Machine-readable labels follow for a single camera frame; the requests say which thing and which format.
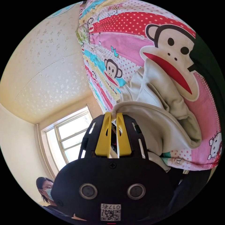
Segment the qr code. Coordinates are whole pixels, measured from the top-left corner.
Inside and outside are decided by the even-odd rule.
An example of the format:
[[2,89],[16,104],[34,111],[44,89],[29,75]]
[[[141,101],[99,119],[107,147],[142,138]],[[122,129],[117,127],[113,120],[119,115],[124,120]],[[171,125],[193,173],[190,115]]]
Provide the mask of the qr code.
[[120,221],[121,205],[101,204],[102,221]]

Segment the white cloth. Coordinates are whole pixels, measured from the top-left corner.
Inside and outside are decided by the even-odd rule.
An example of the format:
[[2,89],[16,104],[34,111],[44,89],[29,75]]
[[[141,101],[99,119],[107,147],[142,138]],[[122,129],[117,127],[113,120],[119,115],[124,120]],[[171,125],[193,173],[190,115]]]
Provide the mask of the white cloth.
[[155,62],[146,59],[144,67],[120,91],[122,102],[114,106],[112,116],[121,112],[136,120],[147,149],[155,154],[149,155],[150,160],[159,164],[162,153],[200,145],[201,130],[194,114],[171,78]]

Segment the textured ceiling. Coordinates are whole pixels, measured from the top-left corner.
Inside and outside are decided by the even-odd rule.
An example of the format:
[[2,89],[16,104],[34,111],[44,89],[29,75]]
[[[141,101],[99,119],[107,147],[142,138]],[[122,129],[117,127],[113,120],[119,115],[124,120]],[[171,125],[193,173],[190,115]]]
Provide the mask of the textured ceiling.
[[7,110],[35,124],[90,95],[75,35],[78,26],[79,4],[75,4],[25,36],[0,82],[0,103]]

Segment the bedsheet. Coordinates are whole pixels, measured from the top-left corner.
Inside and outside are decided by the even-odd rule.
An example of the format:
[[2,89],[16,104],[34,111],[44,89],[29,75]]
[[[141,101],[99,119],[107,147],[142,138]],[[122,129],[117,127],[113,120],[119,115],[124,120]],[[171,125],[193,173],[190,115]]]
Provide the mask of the bedsheet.
[[89,86],[103,113],[120,101],[120,87],[149,58],[171,77],[202,132],[196,149],[170,151],[165,164],[185,170],[218,165],[221,128],[211,91],[189,57],[195,31],[172,13],[137,0],[89,0],[80,7],[76,31]]

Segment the woman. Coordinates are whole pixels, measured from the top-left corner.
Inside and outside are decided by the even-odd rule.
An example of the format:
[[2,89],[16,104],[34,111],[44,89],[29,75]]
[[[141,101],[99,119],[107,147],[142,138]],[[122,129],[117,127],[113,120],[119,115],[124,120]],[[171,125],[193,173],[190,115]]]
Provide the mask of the woman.
[[[44,206],[45,208],[53,211],[54,213],[57,213],[59,216],[69,217],[66,214],[59,211],[57,205],[55,204],[54,200],[52,199],[52,196],[51,196],[51,190],[52,190],[52,186],[53,186],[52,180],[50,180],[46,177],[39,177],[36,180],[36,186],[37,186],[39,193],[42,196],[43,201],[47,202],[49,204],[48,206]],[[75,214],[72,218],[77,219],[77,220],[83,220],[81,218],[76,217]]]

